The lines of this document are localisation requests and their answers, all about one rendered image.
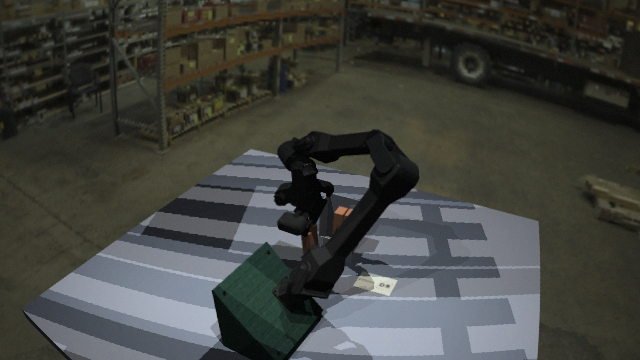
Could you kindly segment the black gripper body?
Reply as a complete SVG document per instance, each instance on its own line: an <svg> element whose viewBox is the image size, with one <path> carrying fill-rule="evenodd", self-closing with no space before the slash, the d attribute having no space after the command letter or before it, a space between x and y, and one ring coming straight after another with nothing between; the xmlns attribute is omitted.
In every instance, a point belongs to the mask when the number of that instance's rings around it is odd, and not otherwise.
<svg viewBox="0 0 640 360"><path fill-rule="evenodd" d="M329 197L334 192L334 186L331 182L317 179L317 183L308 189L299 189L293 186L289 188L289 192L293 192L295 202L291 201L292 206L296 206L294 213L285 212L277 221L278 229L291 233L293 235L301 235L305 230L308 222L308 213L321 202L321 192L326 193Z"/></svg>

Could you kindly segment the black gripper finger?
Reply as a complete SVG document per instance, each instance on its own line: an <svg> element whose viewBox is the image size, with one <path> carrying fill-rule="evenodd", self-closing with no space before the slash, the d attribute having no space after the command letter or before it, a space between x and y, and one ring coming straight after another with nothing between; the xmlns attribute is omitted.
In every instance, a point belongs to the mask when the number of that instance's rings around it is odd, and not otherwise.
<svg viewBox="0 0 640 360"><path fill-rule="evenodd" d="M313 225L316 225L326 203L327 203L327 200L322 198L321 202L314 208L314 210L308 213L309 220L313 221L312 222Z"/></svg>
<svg viewBox="0 0 640 360"><path fill-rule="evenodd" d="M306 226L305 230L302 232L302 236L304 236L304 237L307 236L312 222L313 222L312 220L308 220L307 226Z"/></svg>

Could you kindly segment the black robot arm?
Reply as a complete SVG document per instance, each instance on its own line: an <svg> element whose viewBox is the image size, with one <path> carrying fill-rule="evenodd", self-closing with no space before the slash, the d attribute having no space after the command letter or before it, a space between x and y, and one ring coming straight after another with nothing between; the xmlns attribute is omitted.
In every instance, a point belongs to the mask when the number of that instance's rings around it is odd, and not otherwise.
<svg viewBox="0 0 640 360"><path fill-rule="evenodd" d="M416 186L419 169L391 136L378 129L337 136L311 132L278 148L278 157L292 176L292 182L281 184L275 192L274 201L278 206L295 202L293 192L289 192L292 184L299 189L308 189L317 183L316 163L309 157L330 163L341 156L362 154L370 154L375 164L365 195L330 240L322 247L309 246L299 265L289 273L290 278L285 276L272 290L291 312L307 299L328 299L344 271L346 257L387 206Z"/></svg>

